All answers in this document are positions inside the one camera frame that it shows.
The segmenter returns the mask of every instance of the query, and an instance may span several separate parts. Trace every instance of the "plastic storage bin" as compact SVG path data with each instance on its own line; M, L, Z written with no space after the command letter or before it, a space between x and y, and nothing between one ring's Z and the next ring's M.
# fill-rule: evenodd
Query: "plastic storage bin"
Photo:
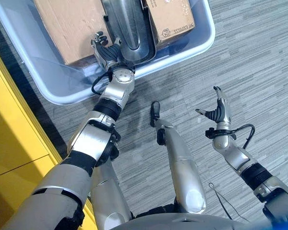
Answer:
M215 26L208 0L190 0L190 5L196 28L138 66L136 79L205 52L212 45ZM0 21L47 100L72 104L93 95L91 84L102 74L101 67L97 63L84 69L64 65L32 0L0 0Z

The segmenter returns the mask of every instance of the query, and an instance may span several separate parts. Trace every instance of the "yellow cabinet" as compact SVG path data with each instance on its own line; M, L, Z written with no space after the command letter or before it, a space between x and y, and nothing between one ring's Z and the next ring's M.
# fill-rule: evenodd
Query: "yellow cabinet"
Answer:
M0 227L61 158L0 58ZM80 229L96 230L92 206Z

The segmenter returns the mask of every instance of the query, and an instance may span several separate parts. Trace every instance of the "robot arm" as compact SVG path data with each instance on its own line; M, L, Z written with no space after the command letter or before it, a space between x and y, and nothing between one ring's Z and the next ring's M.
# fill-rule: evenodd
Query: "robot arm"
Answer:
M216 122L216 130L210 128L206 136L213 139L213 148L222 154L230 167L253 190L254 195L265 202L264 214L272 221L288 221L288 187L245 150L254 133L253 125L247 124L234 131L230 130L229 102L219 87L214 87L214 90L217 94L217 109L196 109L199 114ZM236 144L235 132L245 127L252 127L252 133L241 148Z
M105 43L102 32L96 33L92 47L110 83L70 140L69 155L47 173L2 229L76 230L82 224L93 168L118 156L115 124L134 89L133 71L119 62L120 40L108 48Z

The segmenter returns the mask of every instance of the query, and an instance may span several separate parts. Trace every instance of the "black rubber joint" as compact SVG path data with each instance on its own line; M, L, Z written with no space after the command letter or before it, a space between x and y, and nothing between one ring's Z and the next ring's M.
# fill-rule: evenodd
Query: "black rubber joint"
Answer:
M93 168L96 165L96 160L82 152L72 150L61 164L71 164L84 169L89 176L92 176Z
M253 191L271 176L272 174L259 163L253 164L241 174L241 178Z
M119 118L119 115L121 113L120 106L116 102L106 98L101 98L95 105L93 110L108 115L112 117L115 121Z

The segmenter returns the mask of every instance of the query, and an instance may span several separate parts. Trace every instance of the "brown cardboard box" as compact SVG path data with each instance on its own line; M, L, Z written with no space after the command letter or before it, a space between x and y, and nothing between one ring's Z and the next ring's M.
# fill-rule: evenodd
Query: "brown cardboard box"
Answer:
M158 49L195 27L188 0L143 0L151 14Z
M66 65L90 64L95 32L103 31L111 44L100 0L34 0L34 3Z

